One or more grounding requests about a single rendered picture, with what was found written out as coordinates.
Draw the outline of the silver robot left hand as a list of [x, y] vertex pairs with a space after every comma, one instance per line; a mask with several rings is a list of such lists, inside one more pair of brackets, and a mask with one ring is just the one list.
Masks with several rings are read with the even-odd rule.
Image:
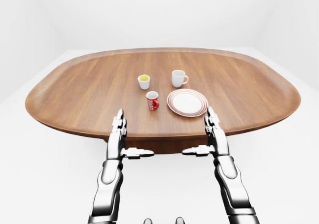
[[121, 160], [126, 157], [129, 159], [139, 159], [141, 157], [154, 156], [151, 150], [131, 147], [126, 149], [125, 138], [127, 136], [127, 120], [124, 118], [123, 109], [119, 109], [112, 122], [112, 131], [107, 142], [106, 159]]

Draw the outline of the silver robot right hand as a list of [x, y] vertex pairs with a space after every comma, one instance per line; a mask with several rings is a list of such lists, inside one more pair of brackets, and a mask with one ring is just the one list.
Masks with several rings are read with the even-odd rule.
[[212, 154], [214, 157], [229, 155], [229, 146], [224, 130], [220, 127], [220, 120], [213, 108], [207, 108], [207, 115], [204, 117], [205, 132], [208, 135], [208, 144], [197, 147], [187, 148], [182, 151], [184, 155], [207, 156]]

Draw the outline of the white plate with red rings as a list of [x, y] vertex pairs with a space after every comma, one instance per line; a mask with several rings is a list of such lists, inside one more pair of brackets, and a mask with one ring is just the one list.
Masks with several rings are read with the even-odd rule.
[[206, 97], [192, 89], [174, 90], [168, 95], [166, 102], [174, 113], [185, 117], [200, 116], [208, 108]]

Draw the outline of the red mug with white print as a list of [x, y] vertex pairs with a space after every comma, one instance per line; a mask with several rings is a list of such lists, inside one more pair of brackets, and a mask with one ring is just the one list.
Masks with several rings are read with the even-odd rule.
[[146, 98], [148, 101], [149, 110], [155, 111], [159, 107], [158, 97], [159, 94], [155, 91], [147, 92]]

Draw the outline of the white cup with yellow inside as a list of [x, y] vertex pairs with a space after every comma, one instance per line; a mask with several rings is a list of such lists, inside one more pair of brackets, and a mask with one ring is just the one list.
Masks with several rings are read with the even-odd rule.
[[138, 83], [142, 90], [147, 90], [150, 87], [150, 76], [146, 74], [138, 76]]

